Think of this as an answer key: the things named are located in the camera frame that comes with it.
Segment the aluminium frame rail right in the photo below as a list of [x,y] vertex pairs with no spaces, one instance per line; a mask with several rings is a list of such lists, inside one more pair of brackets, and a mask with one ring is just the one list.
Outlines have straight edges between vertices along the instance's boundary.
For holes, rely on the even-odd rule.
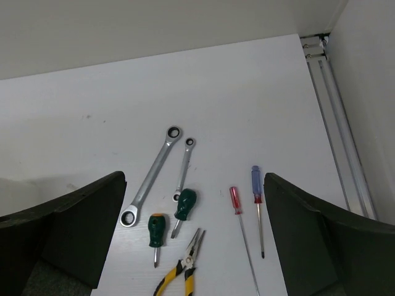
[[326,52],[327,34],[300,38],[348,209],[377,219],[352,131]]

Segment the green stubby screwdriver plain cap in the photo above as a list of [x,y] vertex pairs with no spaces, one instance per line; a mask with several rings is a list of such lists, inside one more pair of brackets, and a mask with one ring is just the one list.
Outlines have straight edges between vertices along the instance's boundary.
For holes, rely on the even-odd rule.
[[182,222],[187,220],[188,215],[193,209],[193,207],[195,206],[196,201],[197,201],[197,193],[194,190],[184,189],[181,192],[178,198],[177,210],[174,214],[174,217],[176,218],[176,223],[170,236],[171,239],[177,237]]

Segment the green stubby screwdriver orange cap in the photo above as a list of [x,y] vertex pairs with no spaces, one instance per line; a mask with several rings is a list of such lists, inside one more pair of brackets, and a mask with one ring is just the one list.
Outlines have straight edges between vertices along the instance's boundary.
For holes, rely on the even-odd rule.
[[166,219],[161,213],[154,213],[149,217],[149,246],[154,249],[154,267],[159,265],[159,252],[164,244],[164,234],[166,230]]

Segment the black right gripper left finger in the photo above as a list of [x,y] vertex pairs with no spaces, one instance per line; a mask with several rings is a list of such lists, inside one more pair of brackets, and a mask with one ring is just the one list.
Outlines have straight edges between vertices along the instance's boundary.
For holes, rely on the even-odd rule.
[[115,171],[1,216],[1,295],[91,295],[98,288],[127,182]]

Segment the small silver ratchet wrench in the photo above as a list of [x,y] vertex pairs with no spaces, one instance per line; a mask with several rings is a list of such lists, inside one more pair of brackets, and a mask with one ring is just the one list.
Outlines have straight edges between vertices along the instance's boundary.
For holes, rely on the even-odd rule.
[[191,154],[192,154],[192,151],[193,151],[193,148],[195,147],[195,145],[196,145],[196,140],[194,138],[187,138],[185,140],[185,153],[184,153],[183,160],[181,163],[181,170],[180,170],[180,174],[178,177],[177,186],[176,186],[175,192],[172,197],[172,200],[174,202],[178,202],[180,194],[183,190],[183,186],[184,186],[185,179],[186,179],[186,174],[187,174],[188,167],[189,167],[189,161],[190,161]]

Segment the yellow black needle-nose pliers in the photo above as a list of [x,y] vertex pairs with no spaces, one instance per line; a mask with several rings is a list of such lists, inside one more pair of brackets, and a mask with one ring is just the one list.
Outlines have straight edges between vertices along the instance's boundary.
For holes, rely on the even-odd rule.
[[158,283],[153,296],[162,295],[166,287],[182,273],[184,273],[185,279],[185,296],[192,296],[194,294],[195,262],[205,234],[206,230],[201,230],[200,228],[196,230],[184,252],[183,257],[178,260],[175,267],[162,278],[160,283]]

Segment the large silver ratchet wrench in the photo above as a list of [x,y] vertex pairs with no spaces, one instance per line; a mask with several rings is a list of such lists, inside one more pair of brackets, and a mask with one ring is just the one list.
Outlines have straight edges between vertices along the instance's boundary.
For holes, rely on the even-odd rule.
[[166,131],[165,142],[150,167],[143,183],[140,185],[131,204],[121,213],[119,222],[124,228],[131,228],[138,224],[139,214],[160,170],[162,169],[172,147],[181,138],[182,130],[179,126],[170,126]]

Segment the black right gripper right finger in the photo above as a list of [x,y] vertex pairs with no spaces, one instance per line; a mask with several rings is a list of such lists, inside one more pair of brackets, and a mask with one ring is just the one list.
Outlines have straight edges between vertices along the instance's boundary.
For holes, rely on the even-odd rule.
[[394,226],[267,173],[264,192],[288,295],[394,295]]

